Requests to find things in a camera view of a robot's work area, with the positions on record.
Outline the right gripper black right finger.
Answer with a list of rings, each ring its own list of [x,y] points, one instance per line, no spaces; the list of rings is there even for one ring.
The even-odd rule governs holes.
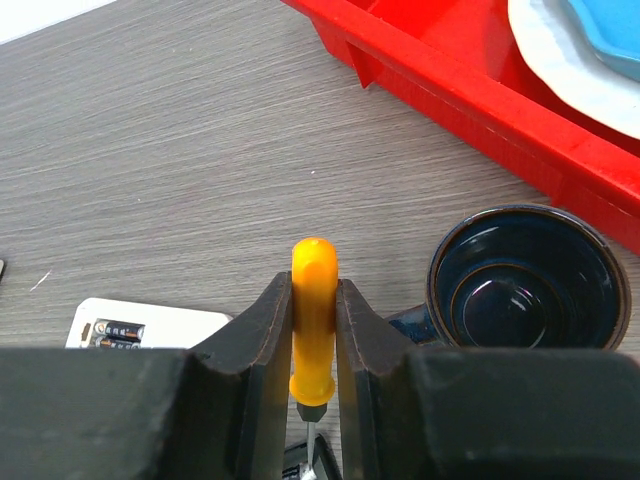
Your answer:
[[[348,479],[635,479],[639,366],[594,349],[419,346],[348,280],[336,351]]]

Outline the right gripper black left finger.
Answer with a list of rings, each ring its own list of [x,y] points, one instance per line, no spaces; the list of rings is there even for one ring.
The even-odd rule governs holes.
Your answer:
[[[5,348],[5,479],[278,479],[292,281],[189,350]]]

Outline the black remote control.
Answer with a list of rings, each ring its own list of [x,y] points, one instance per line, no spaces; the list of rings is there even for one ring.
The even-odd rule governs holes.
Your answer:
[[[342,480],[335,455],[320,433],[315,437],[313,469],[317,479]],[[307,443],[301,441],[289,446],[284,452],[282,479],[306,479],[307,471]]]

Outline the orange handle screwdriver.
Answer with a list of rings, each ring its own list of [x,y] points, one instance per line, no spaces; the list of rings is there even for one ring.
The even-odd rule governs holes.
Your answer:
[[[311,237],[292,250],[293,374],[289,390],[307,429],[303,479],[317,477],[314,467],[316,424],[335,392],[332,376],[336,330],[338,258],[326,239]]]

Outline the white remote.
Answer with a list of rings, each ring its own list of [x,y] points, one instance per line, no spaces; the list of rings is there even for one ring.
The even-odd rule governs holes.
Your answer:
[[[221,312],[88,298],[76,309],[67,349],[189,349],[226,326]]]

